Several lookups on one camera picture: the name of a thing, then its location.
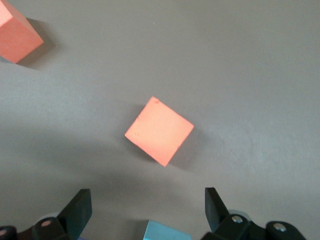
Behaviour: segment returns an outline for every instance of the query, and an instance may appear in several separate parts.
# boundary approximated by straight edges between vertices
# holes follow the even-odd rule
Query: cyan cube
[[[145,230],[143,240],[192,240],[185,232],[150,220]]]

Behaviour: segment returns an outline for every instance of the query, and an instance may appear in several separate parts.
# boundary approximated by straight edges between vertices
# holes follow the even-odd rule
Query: screw head
[[[50,224],[51,224],[51,221],[50,220],[46,220],[43,223],[41,223],[41,227],[46,227],[46,226],[48,226]]]
[[[241,224],[244,221],[240,216],[237,216],[237,215],[233,216],[231,219],[237,224]]]
[[[0,230],[0,237],[6,235],[6,233],[7,233],[6,229]]]
[[[280,231],[280,232],[285,232],[285,231],[287,231],[286,227],[285,227],[283,224],[279,223],[279,222],[273,224],[273,227],[274,227],[275,229],[277,229],[278,231]]]

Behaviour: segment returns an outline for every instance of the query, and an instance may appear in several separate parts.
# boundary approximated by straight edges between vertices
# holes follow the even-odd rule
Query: orange cube
[[[125,136],[162,166],[167,166],[194,125],[152,97]]]
[[[0,56],[17,63],[43,42],[18,10],[0,0]]]

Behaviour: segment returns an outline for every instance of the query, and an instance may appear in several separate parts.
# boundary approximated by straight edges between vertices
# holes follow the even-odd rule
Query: partially visible orange block
[[[164,167],[194,125],[152,97],[125,136]]]
[[[0,0],[0,56],[17,63],[43,42],[18,10]]]

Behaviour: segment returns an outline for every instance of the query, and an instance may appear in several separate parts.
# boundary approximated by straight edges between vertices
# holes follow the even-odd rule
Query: cube face
[[[143,240],[191,240],[191,236],[156,221],[149,221]]]
[[[193,128],[192,123],[152,97],[125,136],[165,167]]]
[[[7,1],[0,0],[0,55],[17,63],[37,47],[43,40],[27,19]]]

